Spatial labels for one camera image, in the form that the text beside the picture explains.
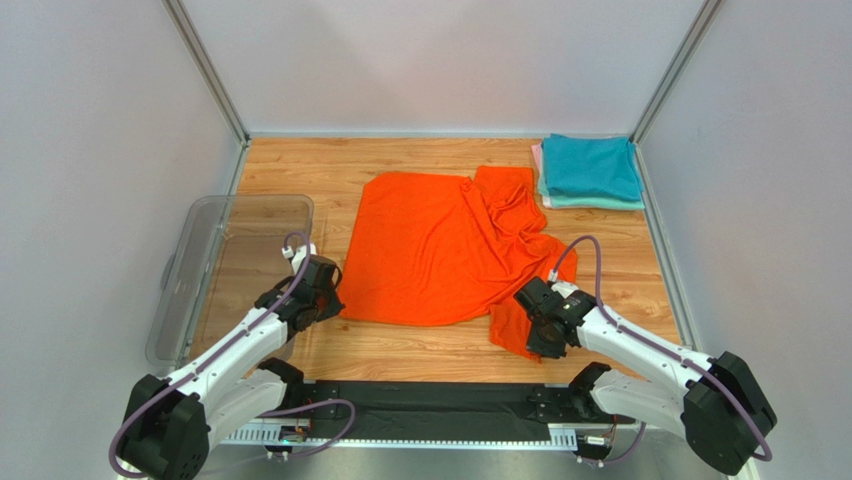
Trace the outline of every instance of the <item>orange t-shirt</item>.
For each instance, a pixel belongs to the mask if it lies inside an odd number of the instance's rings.
[[[565,245],[544,235],[530,168],[476,177],[384,173],[364,186],[339,295],[342,316],[448,325],[491,314],[490,340],[527,358],[530,322],[512,296],[547,276]],[[574,281],[577,256],[560,278]]]

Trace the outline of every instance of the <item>wooden floor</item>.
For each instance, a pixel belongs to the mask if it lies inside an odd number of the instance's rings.
[[[532,167],[533,139],[256,139],[238,193],[305,194],[315,205],[312,240],[346,270],[346,252],[366,182],[386,171],[472,176],[478,165]],[[642,212],[544,209],[545,233],[570,243],[593,234],[603,247],[603,299],[623,316],[678,342]],[[203,351],[242,319],[262,291],[288,272],[279,245],[263,239],[228,245],[218,287],[194,340]],[[594,291],[594,250],[579,247],[577,282]],[[488,317],[447,327],[405,327],[330,319],[297,337],[290,362],[307,378],[567,383],[591,361],[623,367],[571,349],[536,363],[488,342]]]

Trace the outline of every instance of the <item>folded towel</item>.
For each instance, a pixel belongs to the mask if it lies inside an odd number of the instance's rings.
[[[551,196],[544,182],[544,162],[542,161],[541,144],[533,145],[533,159],[538,169],[538,183],[536,189],[541,194],[541,203],[547,208],[605,208],[608,210],[644,210],[645,203],[642,200],[628,202],[615,198],[600,197],[565,197],[561,195]]]
[[[544,179],[552,195],[570,198],[642,199],[627,137],[570,138],[553,134],[542,141]]]

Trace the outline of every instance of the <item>gray wall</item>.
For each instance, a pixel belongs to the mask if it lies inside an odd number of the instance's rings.
[[[187,0],[252,132],[626,133],[701,0]]]
[[[699,338],[779,417],[766,479],[849,478],[852,4],[729,1],[642,152]]]
[[[0,10],[0,476],[115,478],[163,266],[237,147],[160,2]]]

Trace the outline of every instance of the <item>purple cable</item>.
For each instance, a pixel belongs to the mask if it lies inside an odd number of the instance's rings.
[[[322,402],[317,402],[317,403],[312,403],[310,405],[305,405],[305,406],[302,406],[302,407],[291,408],[291,409],[288,409],[288,410],[272,410],[272,411],[269,411],[269,412],[266,412],[266,413],[262,413],[258,417],[259,418],[284,417],[284,416],[287,416],[287,415],[293,415],[293,414],[296,414],[296,413],[314,410],[316,408],[327,407],[329,405],[346,405],[347,407],[349,407],[349,421],[347,421],[346,425],[340,430],[340,432],[338,432],[338,434],[335,435],[333,438],[331,438],[329,441],[323,443],[322,445],[320,445],[318,447],[312,448],[310,450],[306,450],[304,452],[291,453],[288,456],[289,458],[303,458],[303,457],[307,457],[307,456],[310,456],[310,455],[317,454],[319,452],[322,452],[323,450],[328,449],[329,447],[334,445],[337,441],[339,441],[341,438],[343,438],[343,436],[346,435],[347,432],[349,432],[349,429],[352,428],[352,424],[355,422],[355,405],[353,405],[352,402],[350,402],[349,400],[344,400],[342,398],[333,398],[333,399],[329,399],[329,400],[323,400]],[[267,458],[269,458],[268,455],[258,455],[256,457],[247,458],[247,459],[242,460],[240,462],[237,462],[233,465],[228,465],[227,467],[217,468],[215,470],[207,470],[205,472],[201,472],[201,473],[198,474],[198,476],[215,475],[215,474],[218,474],[218,473],[229,472],[229,471],[231,471],[235,468],[239,468],[243,465],[253,463],[253,462],[256,462],[258,460],[264,460],[264,459],[267,459]]]
[[[583,235],[582,237],[579,237],[576,240],[574,240],[573,242],[571,242],[571,244],[568,245],[567,248],[565,248],[565,251],[562,252],[562,255],[559,256],[559,260],[556,261],[556,265],[553,267],[553,270],[551,271],[551,276],[554,277],[554,276],[559,274],[558,273],[559,267],[562,265],[562,261],[565,260],[565,257],[568,256],[568,253],[570,253],[571,250],[573,250],[574,247],[583,240],[590,240],[595,245],[595,302],[597,303],[598,310],[601,311],[601,313],[603,314],[604,319],[606,319],[607,323],[609,323],[610,325],[615,327],[616,330],[626,333],[627,335],[633,337],[634,339],[638,340],[639,342],[653,348],[654,350],[657,350],[658,352],[660,352],[663,355],[671,358],[672,360],[678,362],[679,364],[681,364],[685,367],[691,368],[693,371],[698,372],[699,374],[701,374],[702,377],[706,378],[710,383],[713,384],[713,386],[715,386],[717,389],[719,389],[719,391],[722,392],[722,395],[725,396],[725,398],[728,400],[728,402],[730,402],[731,405],[734,406],[734,409],[737,411],[737,413],[740,415],[740,417],[743,419],[743,421],[745,421],[745,423],[748,426],[748,429],[751,431],[752,435],[754,435],[754,438],[757,440],[757,443],[760,445],[760,448],[763,449],[763,454],[759,454],[759,453],[755,452],[755,453],[752,454],[752,457],[754,457],[758,460],[762,460],[764,462],[768,462],[768,461],[772,460],[772,450],[769,449],[769,444],[766,443],[766,437],[763,436],[763,434],[760,432],[760,429],[757,428],[757,425],[755,425],[754,420],[752,420],[751,416],[748,414],[748,412],[746,412],[745,407],[742,406],[740,401],[737,400],[737,397],[735,397],[734,394],[731,393],[731,391],[728,389],[728,387],[726,387],[724,384],[722,384],[721,381],[719,381],[719,379],[714,377],[707,370],[698,366],[692,360],[690,360],[688,358],[684,359],[683,357],[678,355],[676,352],[673,352],[671,349],[666,348],[663,345],[660,345],[659,343],[651,340],[650,338],[646,338],[643,335],[640,335],[640,334],[634,332],[629,327],[619,325],[618,321],[616,319],[612,318],[612,315],[610,315],[609,312],[606,311],[603,300],[601,299],[601,277],[603,276],[601,263],[602,263],[602,256],[603,255],[601,254],[601,244],[600,244],[600,242],[598,242],[597,238],[595,238],[592,235]],[[640,430],[644,431],[644,428],[645,427],[644,427],[644,423],[643,423],[643,426],[641,427]],[[609,464],[609,463],[612,463],[614,461],[620,462],[620,461],[626,459],[629,455],[631,455],[633,453],[633,451],[635,450],[635,447],[638,445],[639,440],[641,438],[642,438],[642,435],[637,436],[636,440],[634,441],[634,444],[631,445],[631,447],[626,452],[624,452],[623,455],[619,456],[618,458],[616,458],[614,460],[611,460],[610,462],[606,462],[606,463]]]
[[[260,418],[284,417],[287,415],[293,415],[294,413],[306,412],[308,410],[313,410],[315,408],[325,407],[328,405],[346,405],[347,407],[349,407],[349,420],[346,422],[346,425],[337,433],[337,435],[331,438],[331,440],[310,450],[290,454],[290,458],[309,457],[311,455],[322,452],[323,450],[327,450],[332,445],[337,443],[338,440],[343,438],[343,436],[346,435],[347,432],[349,432],[349,429],[352,428],[352,424],[355,423],[355,405],[353,405],[352,402],[343,398],[332,398],[329,400],[323,400],[322,402],[316,402],[310,405],[305,405],[303,407],[296,407],[288,410],[273,410],[271,412],[261,414]]]
[[[305,244],[305,259],[302,260],[302,264],[299,266],[299,271],[296,272],[296,276],[293,278],[293,281],[291,281],[290,285],[287,286],[287,290],[285,290],[284,293],[278,298],[278,300],[276,300],[275,303],[270,305],[270,307],[267,308],[265,312],[260,314],[257,319],[251,322],[251,324],[249,324],[249,326],[244,331],[234,335],[234,337],[228,340],[226,344],[222,345],[222,348],[217,350],[215,353],[213,353],[213,355],[210,355],[207,360],[202,362],[202,364],[195,369],[196,373],[203,372],[207,367],[210,366],[210,364],[215,362],[217,358],[221,357],[222,354],[227,352],[228,349],[230,349],[235,343],[237,343],[240,338],[246,336],[249,332],[254,330],[254,327],[258,326],[260,322],[266,320],[266,317],[271,315],[276,308],[280,307],[282,303],[284,303],[288,298],[290,298],[290,294],[293,293],[293,290],[296,288],[296,285],[298,285],[299,282],[302,281],[302,278],[304,278],[305,272],[308,270],[308,263],[310,263],[311,260],[311,239],[308,238],[308,236],[305,235],[303,232],[288,233],[287,236],[284,237],[284,245],[286,246],[287,242],[295,235],[302,237],[302,242],[304,242]]]
[[[214,352],[210,357],[201,363],[198,368],[195,369],[194,373],[190,373],[185,377],[181,378],[178,381],[172,382],[168,387],[163,389],[162,392],[158,393],[151,397],[150,400],[143,403],[141,407],[139,407],[135,412],[133,412],[124,423],[121,424],[115,436],[112,438],[112,441],[109,444],[109,464],[115,473],[122,475],[127,478],[145,478],[147,477],[144,473],[139,472],[131,472],[129,470],[125,470],[121,467],[116,459],[117,451],[118,451],[118,442],[121,441],[121,437],[127,433],[127,430],[130,429],[130,426],[133,425],[134,422],[139,420],[142,415],[145,414],[154,404],[162,400],[166,395],[174,392],[178,388],[185,385],[187,382],[196,377],[196,374],[203,372],[207,367],[210,366],[217,358],[221,357],[225,352],[227,352],[231,347],[234,346],[241,338],[246,336],[249,332],[251,332],[254,327],[256,327],[260,322],[266,319],[276,308],[280,307],[282,303],[284,303],[289,297],[290,294],[293,293],[293,290],[296,288],[296,285],[302,281],[302,278],[305,276],[305,272],[308,269],[308,263],[311,259],[311,239],[304,232],[291,232],[284,237],[284,245],[287,245],[287,242],[293,238],[293,236],[298,235],[301,237],[302,242],[305,244],[305,259],[302,261],[302,264],[299,266],[299,271],[296,272],[296,276],[293,277],[293,281],[290,282],[290,285],[287,287],[287,290],[275,301],[265,312],[263,312],[255,321],[253,321],[246,330],[237,333],[233,337],[231,337],[224,345],[222,345],[216,352]]]

